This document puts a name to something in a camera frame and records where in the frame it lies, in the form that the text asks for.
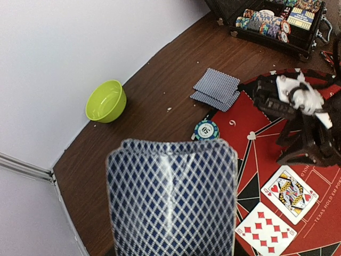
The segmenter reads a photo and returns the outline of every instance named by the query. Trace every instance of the black case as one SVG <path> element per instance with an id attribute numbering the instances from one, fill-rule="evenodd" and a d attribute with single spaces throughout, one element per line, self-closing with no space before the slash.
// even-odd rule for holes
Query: black case
<path id="1" fill-rule="evenodd" d="M 329 43 L 332 25 L 325 16 L 327 11 L 325 2 L 322 2 L 320 9 L 315 14 L 314 21 L 309 31 L 291 25 L 291 34 L 288 35 L 289 43 L 284 43 L 277 39 L 236 27 L 236 19 L 239 16 L 243 16 L 245 9 L 255 11 L 268 9 L 273 11 L 276 16 L 280 16 L 282 10 L 285 8 L 282 4 L 272 3 L 265 0 L 205 0 L 205 2 L 218 18 L 219 25 L 229 26 L 230 33 L 233 37 L 242 38 L 283 51 L 284 53 L 299 57 L 299 59 L 304 62 L 308 61 L 312 50 L 316 47 L 316 38 L 321 39 L 324 44 Z M 322 36 L 322 33 L 319 30 L 322 21 L 326 23 L 329 28 L 327 39 Z"/>

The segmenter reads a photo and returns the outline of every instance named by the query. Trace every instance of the green bowl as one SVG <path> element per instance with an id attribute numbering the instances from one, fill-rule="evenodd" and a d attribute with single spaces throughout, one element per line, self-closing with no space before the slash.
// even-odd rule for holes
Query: green bowl
<path id="1" fill-rule="evenodd" d="M 85 113 L 92 121 L 110 123 L 122 114 L 126 103 L 127 96 L 121 83 L 109 80 L 91 94 Z"/>

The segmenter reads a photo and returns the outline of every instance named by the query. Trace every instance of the poker table felt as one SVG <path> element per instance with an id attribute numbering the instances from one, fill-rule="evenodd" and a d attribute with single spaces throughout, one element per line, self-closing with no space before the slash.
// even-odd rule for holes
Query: poker table felt
<path id="1" fill-rule="evenodd" d="M 331 256 L 341 255 L 341 171 L 338 166 L 321 168 L 296 165 L 292 169 L 318 194 L 319 199 L 306 216 L 293 225 L 260 189 L 280 167 L 276 163 L 281 147 L 276 145 L 285 120 L 266 116 L 253 106 L 252 90 L 259 79 L 274 80 L 277 75 L 297 78 L 302 71 L 306 80 L 314 84 L 330 81 L 332 75 L 310 69 L 285 69 L 271 71 L 239 85 L 241 94 L 227 111 L 212 110 L 206 119 L 214 121 L 225 139 L 238 153 L 237 225 L 243 221 L 258 202 L 264 203 L 283 221 L 297 231 L 297 236 L 282 255 Z M 340 89 L 337 85 L 321 90 L 329 98 Z M 236 234 L 234 255 L 259 255 Z"/>

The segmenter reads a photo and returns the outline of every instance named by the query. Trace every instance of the chip case handle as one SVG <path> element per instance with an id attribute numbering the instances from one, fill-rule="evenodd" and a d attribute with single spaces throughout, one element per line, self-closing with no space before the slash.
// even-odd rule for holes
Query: chip case handle
<path id="1" fill-rule="evenodd" d="M 324 38 L 323 34 L 321 31 L 317 30 L 316 36 L 317 38 L 321 39 L 321 41 L 323 42 L 323 44 L 329 44 L 330 41 L 330 34 L 332 32 L 332 24 L 329 22 L 329 20 L 326 18 L 326 16 L 323 14 L 321 17 L 321 21 L 323 21 L 325 24 L 327 24 L 329 31 L 328 31 L 328 35 L 327 35 L 327 39 Z"/>

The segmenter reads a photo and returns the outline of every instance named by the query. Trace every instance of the stack of poker chips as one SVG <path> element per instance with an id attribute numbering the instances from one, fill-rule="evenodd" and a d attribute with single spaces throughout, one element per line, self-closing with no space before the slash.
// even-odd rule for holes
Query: stack of poker chips
<path id="1" fill-rule="evenodd" d="M 244 17 L 238 17 L 236 19 L 236 27 L 237 28 L 242 28 L 242 29 L 247 29 L 247 26 L 249 24 L 250 19 L 249 18 L 244 18 Z"/>
<path id="2" fill-rule="evenodd" d="M 286 0 L 267 0 L 268 2 L 276 3 L 276 4 L 285 4 Z"/>
<path id="3" fill-rule="evenodd" d="M 297 0 L 295 7 L 312 13 L 317 13 L 321 4 L 321 0 Z"/>
<path id="4" fill-rule="evenodd" d="M 297 0 L 286 0 L 285 5 L 289 7 L 294 7 L 297 3 Z"/>
<path id="5" fill-rule="evenodd" d="M 285 33 L 287 33 L 287 34 L 291 33 L 290 24 L 286 20 L 282 19 L 281 17 L 276 17 L 276 16 L 269 15 L 266 13 L 253 11 L 250 9 L 245 9 L 245 11 L 243 13 L 243 17 L 250 18 L 250 19 L 256 20 L 256 21 L 266 22 L 270 25 L 280 26 L 280 28 Z"/>
<path id="6" fill-rule="evenodd" d="M 289 42 L 287 33 L 285 33 L 278 25 L 271 25 L 267 22 L 238 17 L 236 20 L 236 27 L 257 32 L 264 36 L 276 38 L 284 43 Z"/>

